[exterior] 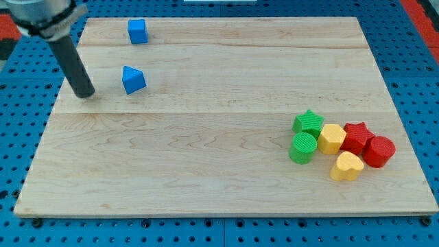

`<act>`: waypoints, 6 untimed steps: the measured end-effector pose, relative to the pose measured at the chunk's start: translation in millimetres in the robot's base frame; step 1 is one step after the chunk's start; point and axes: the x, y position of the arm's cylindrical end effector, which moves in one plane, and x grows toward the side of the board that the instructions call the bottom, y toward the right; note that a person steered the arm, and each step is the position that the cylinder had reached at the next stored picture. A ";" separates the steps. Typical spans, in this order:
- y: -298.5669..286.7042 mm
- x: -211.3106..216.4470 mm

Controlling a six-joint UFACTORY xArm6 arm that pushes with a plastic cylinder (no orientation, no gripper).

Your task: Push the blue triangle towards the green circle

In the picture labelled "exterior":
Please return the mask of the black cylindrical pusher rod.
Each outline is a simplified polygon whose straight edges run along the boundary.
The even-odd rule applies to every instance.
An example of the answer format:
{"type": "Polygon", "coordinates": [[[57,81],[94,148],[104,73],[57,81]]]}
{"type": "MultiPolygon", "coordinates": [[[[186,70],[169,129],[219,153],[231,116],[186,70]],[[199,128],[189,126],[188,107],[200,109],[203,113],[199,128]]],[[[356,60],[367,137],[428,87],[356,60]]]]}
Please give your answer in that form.
{"type": "Polygon", "coordinates": [[[95,88],[70,35],[49,41],[48,45],[75,96],[78,98],[92,96],[95,93],[95,88]]]}

